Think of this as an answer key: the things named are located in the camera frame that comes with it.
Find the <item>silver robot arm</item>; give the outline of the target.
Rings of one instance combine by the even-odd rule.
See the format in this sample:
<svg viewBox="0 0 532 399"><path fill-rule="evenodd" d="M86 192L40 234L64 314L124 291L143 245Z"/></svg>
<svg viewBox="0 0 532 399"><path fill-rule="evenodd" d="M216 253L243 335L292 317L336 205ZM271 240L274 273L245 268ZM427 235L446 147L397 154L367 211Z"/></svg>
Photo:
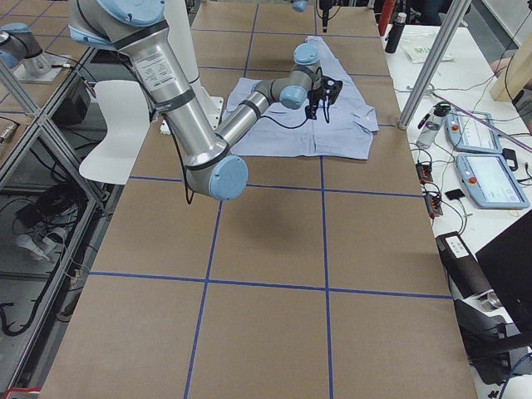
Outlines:
<svg viewBox="0 0 532 399"><path fill-rule="evenodd" d="M199 89L182 68L194 62L190 21L183 1L71 1L71 38L89 47L127 56L155 109L184 148L185 186L216 200L244 191L248 166L230 150L274 103L304 108L307 119L320 105L333 104L342 82L325 76L318 49L310 43L293 53L295 65L281 79L260 81L235 111L213 126Z"/></svg>
<svg viewBox="0 0 532 399"><path fill-rule="evenodd" d="M304 12L308 6L308 0L292 0L292 9L296 12ZM327 30L328 21L331 19L331 10L333 8L333 0L318 0L314 2L315 13L322 21L323 30Z"/></svg>

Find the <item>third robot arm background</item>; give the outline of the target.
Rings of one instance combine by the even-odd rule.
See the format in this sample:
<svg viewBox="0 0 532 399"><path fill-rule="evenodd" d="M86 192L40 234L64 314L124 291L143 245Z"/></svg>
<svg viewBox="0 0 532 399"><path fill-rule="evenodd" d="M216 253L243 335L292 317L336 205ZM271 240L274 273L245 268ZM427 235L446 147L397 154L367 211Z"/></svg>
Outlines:
<svg viewBox="0 0 532 399"><path fill-rule="evenodd" d="M31 29L22 22L1 26L1 61L23 83L52 84L62 68L44 52Z"/></svg>

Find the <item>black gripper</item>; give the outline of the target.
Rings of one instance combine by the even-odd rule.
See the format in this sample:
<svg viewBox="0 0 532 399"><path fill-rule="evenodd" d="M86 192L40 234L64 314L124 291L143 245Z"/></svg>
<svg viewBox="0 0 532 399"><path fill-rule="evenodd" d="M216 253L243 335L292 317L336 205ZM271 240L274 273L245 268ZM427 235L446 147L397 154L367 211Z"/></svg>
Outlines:
<svg viewBox="0 0 532 399"><path fill-rule="evenodd" d="M318 85L308 93L309 106L305 107L305 116L308 120L317 119L317 109L323 104L323 117L327 124L330 123L330 106L339 97L343 87L342 80L335 80L329 76L322 76Z"/></svg>
<svg viewBox="0 0 532 399"><path fill-rule="evenodd" d="M323 26L327 26L328 24L328 20L329 20L329 13L330 13L330 10L332 9L333 7L333 1L332 0L319 0L318 1L318 9L320 10L320 13L321 13L321 20L322 20L322 25Z"/></svg>

